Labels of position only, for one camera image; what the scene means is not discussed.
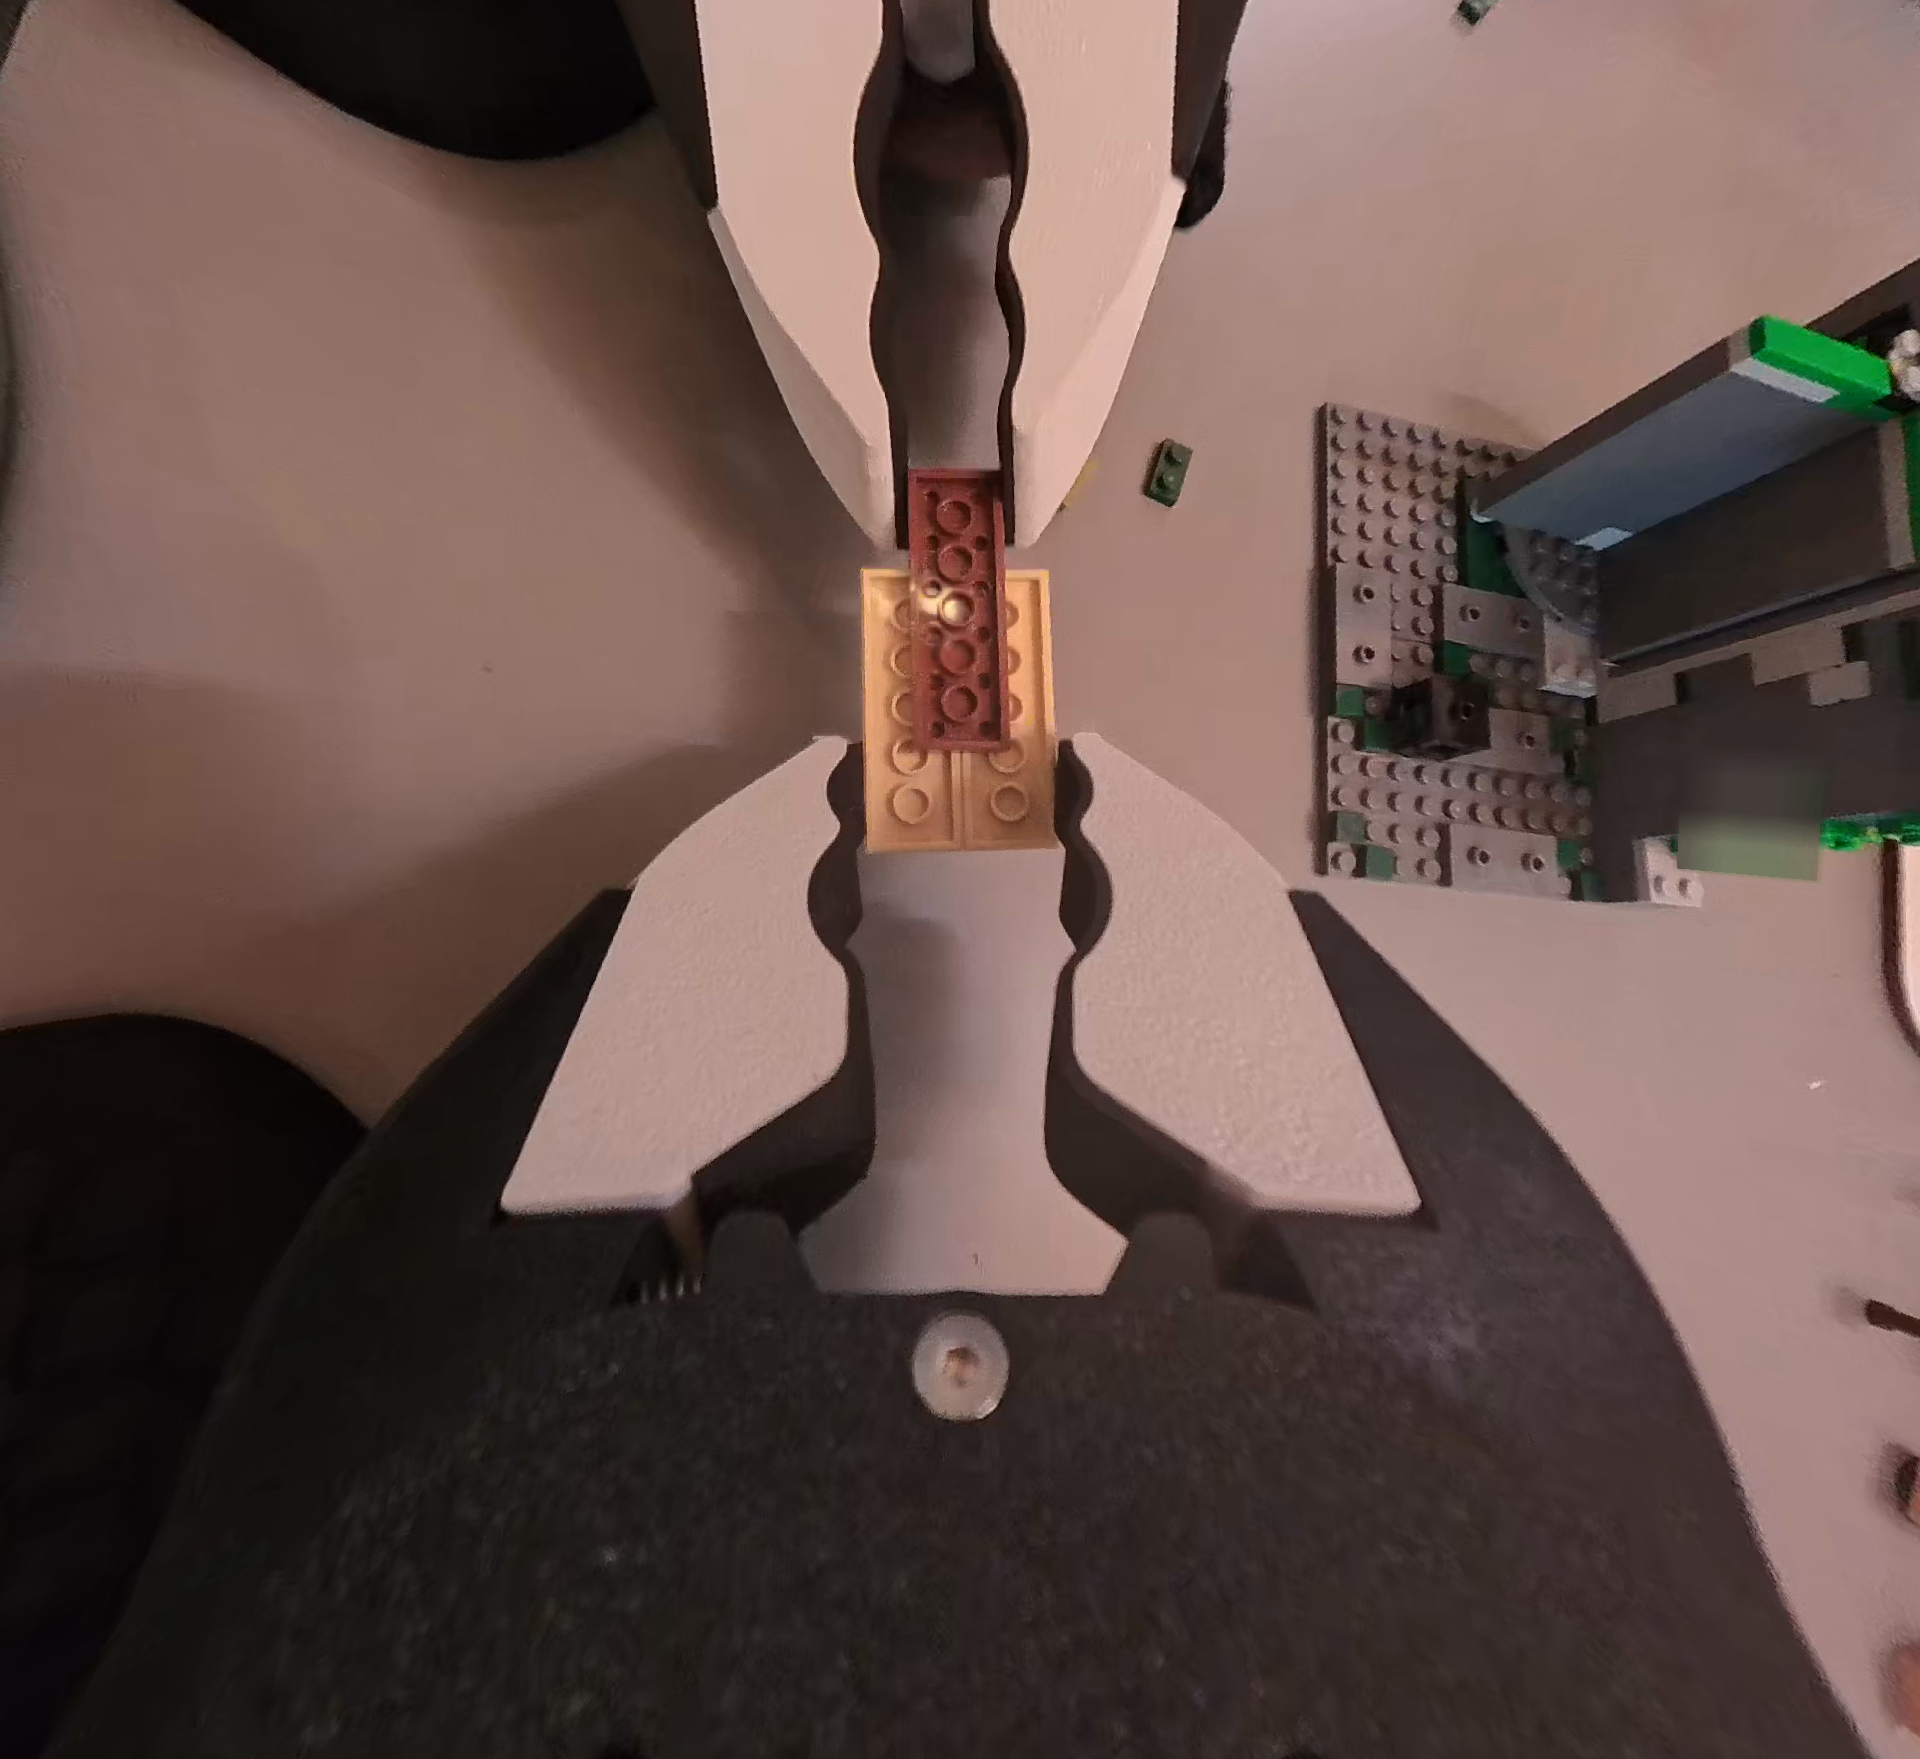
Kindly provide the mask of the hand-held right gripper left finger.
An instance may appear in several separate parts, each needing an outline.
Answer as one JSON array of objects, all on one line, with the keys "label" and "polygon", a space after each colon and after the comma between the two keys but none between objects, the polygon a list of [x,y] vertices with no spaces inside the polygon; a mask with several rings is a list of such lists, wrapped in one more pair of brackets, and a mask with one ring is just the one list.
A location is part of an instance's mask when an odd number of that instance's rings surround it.
[{"label": "hand-held right gripper left finger", "polygon": [[508,1216],[824,1217],[876,1147],[859,748],[824,736],[637,878],[503,1188]]}]

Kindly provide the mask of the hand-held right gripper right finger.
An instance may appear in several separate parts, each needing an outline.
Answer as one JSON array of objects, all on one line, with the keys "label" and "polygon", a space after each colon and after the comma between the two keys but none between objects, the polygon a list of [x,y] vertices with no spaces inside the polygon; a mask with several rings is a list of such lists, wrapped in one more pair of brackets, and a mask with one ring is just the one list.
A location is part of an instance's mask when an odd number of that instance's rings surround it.
[{"label": "hand-held right gripper right finger", "polygon": [[1111,1231],[1410,1221],[1421,1196],[1292,894],[1101,736],[1056,761],[1062,847],[1046,1158]]}]

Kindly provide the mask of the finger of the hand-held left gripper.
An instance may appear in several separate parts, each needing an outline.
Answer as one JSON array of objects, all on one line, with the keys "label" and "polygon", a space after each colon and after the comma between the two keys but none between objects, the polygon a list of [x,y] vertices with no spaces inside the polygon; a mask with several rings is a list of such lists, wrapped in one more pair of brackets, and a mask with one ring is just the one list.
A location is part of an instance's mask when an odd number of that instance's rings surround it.
[{"label": "finger of the hand-held left gripper", "polygon": [[694,0],[716,205],[707,229],[804,449],[893,543],[893,411],[876,368],[870,216],[902,77],[898,0]]},{"label": "finger of the hand-held left gripper", "polygon": [[1011,104],[999,236],[1011,536],[1035,546],[1108,425],[1248,0],[979,0]]}]

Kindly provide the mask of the large tan toy brick plate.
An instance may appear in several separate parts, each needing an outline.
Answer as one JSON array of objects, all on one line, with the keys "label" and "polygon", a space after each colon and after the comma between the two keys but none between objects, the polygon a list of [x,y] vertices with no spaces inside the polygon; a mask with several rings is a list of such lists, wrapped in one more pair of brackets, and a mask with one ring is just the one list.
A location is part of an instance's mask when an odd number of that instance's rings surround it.
[{"label": "large tan toy brick plate", "polygon": [[1015,852],[1056,846],[1051,576],[1006,576],[1008,742],[990,753],[918,745],[912,727],[908,574],[859,574],[868,851]]}]

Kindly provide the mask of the brown toy brick plate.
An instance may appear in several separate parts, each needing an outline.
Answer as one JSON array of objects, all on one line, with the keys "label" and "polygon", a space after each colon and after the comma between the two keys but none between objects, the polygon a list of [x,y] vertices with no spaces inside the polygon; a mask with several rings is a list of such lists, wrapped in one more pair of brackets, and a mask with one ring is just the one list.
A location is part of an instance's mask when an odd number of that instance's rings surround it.
[{"label": "brown toy brick plate", "polygon": [[1002,493],[995,471],[906,475],[912,722],[928,748],[986,753],[1008,739]]}]

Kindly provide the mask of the grey desk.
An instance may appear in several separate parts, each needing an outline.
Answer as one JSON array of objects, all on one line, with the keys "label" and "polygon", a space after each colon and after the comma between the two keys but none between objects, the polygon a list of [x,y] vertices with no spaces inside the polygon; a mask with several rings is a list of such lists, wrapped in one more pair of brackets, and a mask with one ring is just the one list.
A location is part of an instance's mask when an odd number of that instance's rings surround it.
[{"label": "grey desk", "polygon": [[[1059,712],[1310,870],[1313,414],[1513,445],[1916,259],[1916,0],[1248,0],[1044,536]],[[4,61],[4,1014],[379,1112],[603,881],[858,717],[868,552],[656,126],[434,156],[172,0]],[[1916,1050],[1872,861],[1699,908],[1333,885],[1645,1267],[1874,1754],[1916,1635]]]}]

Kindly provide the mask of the grey toy brick building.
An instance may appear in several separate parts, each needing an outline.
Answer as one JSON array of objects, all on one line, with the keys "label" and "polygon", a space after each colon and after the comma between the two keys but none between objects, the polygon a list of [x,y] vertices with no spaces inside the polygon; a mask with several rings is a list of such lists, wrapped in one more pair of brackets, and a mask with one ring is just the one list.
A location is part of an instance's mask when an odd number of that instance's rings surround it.
[{"label": "grey toy brick building", "polygon": [[1695,906],[1916,855],[1916,273],[1539,450],[1317,422],[1326,878]]}]

